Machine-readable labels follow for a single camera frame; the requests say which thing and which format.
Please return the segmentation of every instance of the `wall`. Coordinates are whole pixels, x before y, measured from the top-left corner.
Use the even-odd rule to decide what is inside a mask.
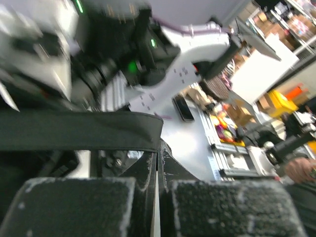
[[[316,62],[312,63],[290,80],[277,87],[276,90],[281,93],[286,93],[299,83],[303,83],[303,88],[307,88],[309,90],[309,97],[316,95]]]

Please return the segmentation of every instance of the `black phone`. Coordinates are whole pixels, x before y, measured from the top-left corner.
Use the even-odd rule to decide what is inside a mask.
[[[185,100],[185,98],[181,95],[177,95],[173,98],[173,102],[175,106],[177,107],[177,110],[181,116],[181,119],[184,122],[193,122],[194,117],[190,111],[190,108]]]

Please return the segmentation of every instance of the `yellow container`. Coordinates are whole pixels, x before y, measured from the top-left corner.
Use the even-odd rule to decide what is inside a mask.
[[[316,141],[308,142],[307,144],[310,146],[313,153],[316,154]]]
[[[292,101],[288,101],[285,96],[276,90],[269,92],[268,95],[274,106],[274,109],[269,113],[269,116],[273,118],[278,118],[283,113],[291,114],[298,109]]]

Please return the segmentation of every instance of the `foam gripper pad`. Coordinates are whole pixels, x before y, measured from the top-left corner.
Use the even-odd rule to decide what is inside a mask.
[[[306,236],[289,194],[276,181],[175,181],[170,192],[170,236]]]
[[[29,180],[0,237],[129,236],[134,190],[133,178]]]

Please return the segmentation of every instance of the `black strap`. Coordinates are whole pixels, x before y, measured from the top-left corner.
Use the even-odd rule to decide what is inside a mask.
[[[156,152],[163,121],[133,112],[0,112],[0,151]]]

